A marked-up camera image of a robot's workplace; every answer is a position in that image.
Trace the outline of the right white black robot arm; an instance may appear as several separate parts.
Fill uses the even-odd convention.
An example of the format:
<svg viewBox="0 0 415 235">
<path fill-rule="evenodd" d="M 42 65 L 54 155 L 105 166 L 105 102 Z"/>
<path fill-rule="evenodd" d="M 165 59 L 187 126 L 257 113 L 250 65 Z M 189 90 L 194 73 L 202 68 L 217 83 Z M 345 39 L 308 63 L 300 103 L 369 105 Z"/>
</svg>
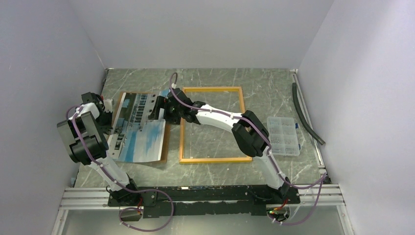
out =
<svg viewBox="0 0 415 235">
<path fill-rule="evenodd" d="M 167 96 L 157 96 L 152 102 L 148 119 L 158 118 L 171 124 L 179 124 L 183 119 L 188 123 L 209 125 L 232 133 L 240 151 L 260 167 L 270 199 L 281 203 L 288 197 L 290 185 L 272 155 L 269 132 L 252 111 L 223 111 L 202 101 L 193 102 L 183 91 L 174 89 Z"/>
</svg>

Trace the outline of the yellow wooden picture frame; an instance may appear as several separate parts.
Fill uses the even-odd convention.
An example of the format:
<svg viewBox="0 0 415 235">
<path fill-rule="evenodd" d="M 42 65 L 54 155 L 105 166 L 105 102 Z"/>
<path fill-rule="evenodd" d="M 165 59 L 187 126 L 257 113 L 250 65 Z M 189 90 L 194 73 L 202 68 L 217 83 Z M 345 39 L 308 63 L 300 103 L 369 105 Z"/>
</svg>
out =
<svg viewBox="0 0 415 235">
<path fill-rule="evenodd" d="M 183 92 L 236 92 L 238 93 L 238 100 L 240 109 L 245 112 L 245 103 L 243 98 L 242 87 L 184 87 Z M 252 157 L 226 157 L 226 158 L 184 158 L 184 144 L 185 144 L 185 124 L 182 119 L 180 122 L 180 142 L 179 142 L 179 163 L 181 164 L 211 164 L 211 163 L 246 163 L 251 162 Z"/>
</svg>

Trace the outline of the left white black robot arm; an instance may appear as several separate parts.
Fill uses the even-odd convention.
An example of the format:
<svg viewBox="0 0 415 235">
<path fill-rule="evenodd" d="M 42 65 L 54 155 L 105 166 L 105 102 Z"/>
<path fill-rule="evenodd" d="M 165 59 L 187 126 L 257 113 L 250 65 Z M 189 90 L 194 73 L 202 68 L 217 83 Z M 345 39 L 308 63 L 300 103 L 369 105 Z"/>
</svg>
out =
<svg viewBox="0 0 415 235">
<path fill-rule="evenodd" d="M 104 136 L 110 131 L 112 112 L 105 111 L 105 100 L 95 93 L 81 95 L 82 103 L 70 108 L 75 112 L 57 123 L 57 130 L 65 149 L 75 163 L 95 170 L 110 187 L 113 198 L 121 198 L 133 206 L 140 199 L 140 191 L 134 180 L 121 170 L 113 158 L 107 155 L 108 142 Z"/>
</svg>

